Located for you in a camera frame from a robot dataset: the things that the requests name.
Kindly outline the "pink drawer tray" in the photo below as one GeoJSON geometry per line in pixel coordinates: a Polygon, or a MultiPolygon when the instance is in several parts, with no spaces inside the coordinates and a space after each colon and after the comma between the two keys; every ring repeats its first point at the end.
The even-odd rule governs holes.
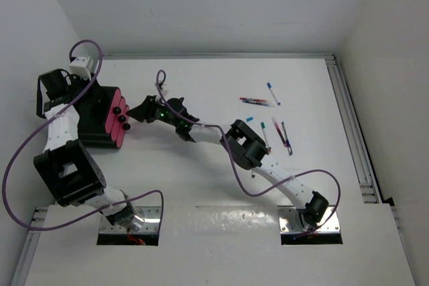
{"type": "MultiPolygon", "coordinates": [[[[125,123],[129,123],[129,117],[127,114],[123,114],[124,116],[126,116],[127,120],[125,123]]],[[[111,131],[111,138],[113,139],[114,143],[115,143],[115,147],[117,149],[120,149],[122,144],[123,144],[123,140],[125,137],[125,134],[127,131],[125,131],[123,129],[123,124],[124,123],[120,123],[118,121],[118,117],[115,119],[114,123],[113,123],[113,128],[111,131]]]]}
{"type": "Polygon", "coordinates": [[[108,120],[110,121],[110,137],[114,142],[116,148],[121,148],[125,137],[126,128],[129,128],[129,117],[127,111],[129,106],[126,104],[126,100],[123,96],[120,100],[116,100],[113,103],[111,112],[109,113],[108,120]]]}

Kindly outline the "blue cap white marker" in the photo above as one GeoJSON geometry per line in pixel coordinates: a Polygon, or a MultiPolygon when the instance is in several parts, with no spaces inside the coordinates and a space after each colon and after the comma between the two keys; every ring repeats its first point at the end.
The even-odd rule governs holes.
{"type": "Polygon", "coordinates": [[[281,102],[279,101],[278,97],[276,96],[275,92],[273,91],[273,86],[271,85],[271,83],[270,83],[270,82],[268,82],[268,83],[267,83],[267,87],[268,87],[268,89],[269,89],[269,91],[270,91],[271,95],[273,96],[273,99],[274,99],[275,103],[276,103],[278,106],[280,106],[280,105],[281,105],[281,102]]]}

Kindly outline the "dark blue gel pen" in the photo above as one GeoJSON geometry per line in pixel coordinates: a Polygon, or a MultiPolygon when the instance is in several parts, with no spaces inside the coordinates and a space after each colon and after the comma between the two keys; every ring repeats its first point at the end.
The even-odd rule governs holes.
{"type": "Polygon", "coordinates": [[[285,142],[286,142],[286,149],[288,150],[288,155],[292,156],[293,155],[293,150],[292,150],[291,143],[290,143],[290,141],[288,139],[288,134],[287,134],[287,131],[286,131],[286,125],[285,125],[285,123],[283,121],[281,122],[281,125],[282,125],[282,130],[284,132],[284,138],[285,138],[285,142]]]}

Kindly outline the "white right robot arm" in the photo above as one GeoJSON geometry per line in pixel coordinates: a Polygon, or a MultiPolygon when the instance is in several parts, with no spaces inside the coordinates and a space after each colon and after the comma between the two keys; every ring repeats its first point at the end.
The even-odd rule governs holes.
{"type": "Polygon", "coordinates": [[[127,111],[127,115],[139,122],[169,124],[184,141],[223,146],[235,167],[253,170],[264,177],[291,201],[307,227],[318,226],[328,208],[328,200],[285,170],[270,154],[265,141],[245,121],[237,119],[224,127],[205,125],[188,113],[183,100],[171,98],[162,102],[156,96],[147,96],[139,106],[127,111]]]}

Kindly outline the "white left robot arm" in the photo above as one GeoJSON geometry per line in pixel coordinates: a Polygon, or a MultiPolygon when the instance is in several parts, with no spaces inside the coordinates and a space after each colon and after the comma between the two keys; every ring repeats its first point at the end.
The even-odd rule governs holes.
{"type": "Polygon", "coordinates": [[[96,208],[112,226],[137,232],[144,218],[121,190],[110,187],[88,148],[120,149],[130,128],[121,90],[56,69],[38,77],[36,114],[51,120],[34,166],[57,203],[96,208]]]}

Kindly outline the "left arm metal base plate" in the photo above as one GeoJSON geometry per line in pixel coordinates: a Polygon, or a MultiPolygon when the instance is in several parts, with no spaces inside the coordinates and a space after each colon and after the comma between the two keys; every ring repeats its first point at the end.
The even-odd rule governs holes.
{"type": "Polygon", "coordinates": [[[136,206],[134,213],[119,212],[103,216],[99,226],[101,234],[157,234],[160,229],[161,208],[136,206]]]}

